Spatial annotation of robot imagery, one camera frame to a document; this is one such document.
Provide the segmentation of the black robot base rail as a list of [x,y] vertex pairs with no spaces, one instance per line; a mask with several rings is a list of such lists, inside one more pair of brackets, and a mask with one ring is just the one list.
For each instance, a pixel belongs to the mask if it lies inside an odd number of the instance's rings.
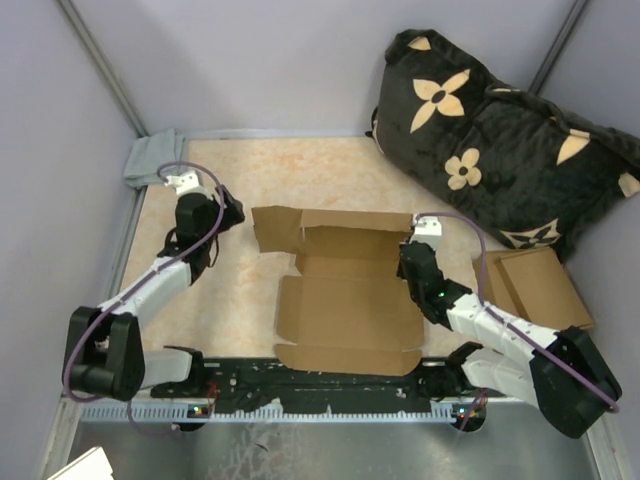
[[491,390],[471,386],[459,366],[472,343],[448,357],[427,357],[404,376],[305,372],[274,358],[206,358],[196,356],[195,371],[182,382],[155,386],[161,400],[202,400],[192,418],[265,416],[270,409],[282,420],[384,421],[400,418],[450,423],[467,432],[486,417]]

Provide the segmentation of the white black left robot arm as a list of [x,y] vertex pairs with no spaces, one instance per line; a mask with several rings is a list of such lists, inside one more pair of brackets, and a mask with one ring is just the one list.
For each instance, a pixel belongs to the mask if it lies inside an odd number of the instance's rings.
[[141,326],[213,266],[219,234],[244,220],[241,202],[225,186],[214,196],[200,187],[180,195],[176,225],[149,269],[116,297],[72,313],[62,373],[67,393],[80,402],[92,396],[129,401],[160,385],[188,397],[201,394],[208,382],[201,352],[176,346],[147,351]]

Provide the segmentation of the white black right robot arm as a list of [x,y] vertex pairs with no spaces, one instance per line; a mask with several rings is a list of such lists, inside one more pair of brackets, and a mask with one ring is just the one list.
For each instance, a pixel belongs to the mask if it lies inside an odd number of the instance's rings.
[[586,331],[538,326],[499,309],[445,278],[425,243],[400,246],[399,275],[427,321],[470,338],[448,358],[452,393],[478,388],[516,398],[573,439],[618,412],[621,386]]

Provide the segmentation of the brown cardboard box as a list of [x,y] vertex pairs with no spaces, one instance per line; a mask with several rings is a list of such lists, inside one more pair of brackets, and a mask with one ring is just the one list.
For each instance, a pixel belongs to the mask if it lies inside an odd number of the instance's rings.
[[252,218],[261,253],[294,257],[274,321],[284,366],[403,376],[419,364],[423,315],[397,275],[411,214],[263,206]]

